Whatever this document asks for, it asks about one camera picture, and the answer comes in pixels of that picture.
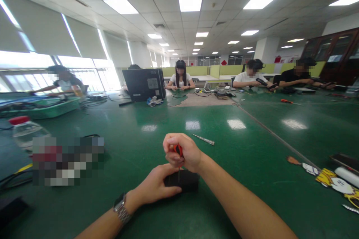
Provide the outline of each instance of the green plastic tray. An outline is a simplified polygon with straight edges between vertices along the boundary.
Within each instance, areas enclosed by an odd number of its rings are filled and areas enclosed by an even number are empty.
[[[54,105],[54,106],[51,106],[48,108],[34,108],[34,109],[28,109],[28,110],[5,111],[5,112],[0,113],[0,115],[6,114],[6,117],[11,117],[12,115],[14,117],[29,116],[30,119],[32,119],[32,120],[55,118],[62,114],[65,114],[67,112],[70,112],[72,110],[79,108],[80,107],[79,100],[80,100],[80,98],[78,98],[78,97],[71,97],[65,103]],[[59,101],[59,99],[44,99],[44,100],[35,101],[34,103],[39,104],[39,105],[51,105],[52,103],[56,103],[58,101]]]

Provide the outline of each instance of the red bottle cap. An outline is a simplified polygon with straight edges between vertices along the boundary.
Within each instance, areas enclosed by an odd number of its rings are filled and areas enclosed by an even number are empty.
[[[30,117],[28,117],[28,116],[19,116],[19,117],[16,117],[16,118],[9,119],[9,122],[12,125],[18,125],[18,124],[27,122],[29,120],[30,120]]]

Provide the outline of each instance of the screwdriver with red handle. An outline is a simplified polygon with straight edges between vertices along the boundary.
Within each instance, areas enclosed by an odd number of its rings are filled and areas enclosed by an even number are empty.
[[[282,99],[281,102],[283,102],[283,103],[290,103],[290,104],[296,104],[296,105],[301,105],[301,104],[298,104],[298,103],[293,103],[292,101],[288,101],[288,100],[286,100],[286,99]]]
[[[174,151],[175,152],[177,152],[178,154],[179,154],[179,156],[180,157],[182,157],[183,156],[183,153],[182,153],[182,147],[180,146],[180,145],[175,145],[174,147],[173,147],[173,149],[174,149]],[[180,166],[180,167],[178,167],[178,182],[180,181],[180,168],[181,168],[182,166]]]

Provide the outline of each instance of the ceiling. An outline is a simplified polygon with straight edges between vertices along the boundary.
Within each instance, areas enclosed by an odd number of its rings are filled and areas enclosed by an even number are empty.
[[[325,24],[333,19],[359,12],[359,2],[349,6],[328,5],[337,0],[274,0],[261,10],[243,10],[249,0],[202,0],[201,11],[180,12],[178,0],[128,0],[139,14],[120,15],[103,0],[31,0],[50,9],[62,12],[89,25],[102,28],[129,41],[142,41],[157,51],[159,43],[168,43],[165,55],[176,50],[179,56],[191,56],[194,48],[198,55],[214,51],[231,54],[254,47],[264,37],[280,37],[279,47],[295,38],[320,36]],[[156,29],[154,24],[164,24]],[[247,30],[259,30],[253,36],[241,36]],[[197,32],[209,32],[207,37],[196,38]],[[147,34],[159,33],[163,39],[151,39]],[[239,40],[237,44],[228,44]],[[195,42],[204,42],[194,46]],[[294,43],[304,46],[305,40]]]

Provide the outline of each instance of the wooden cabinet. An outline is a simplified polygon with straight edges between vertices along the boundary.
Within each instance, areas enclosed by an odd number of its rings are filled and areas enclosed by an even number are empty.
[[[359,76],[359,28],[307,40],[302,57],[325,61],[324,81],[352,85]]]

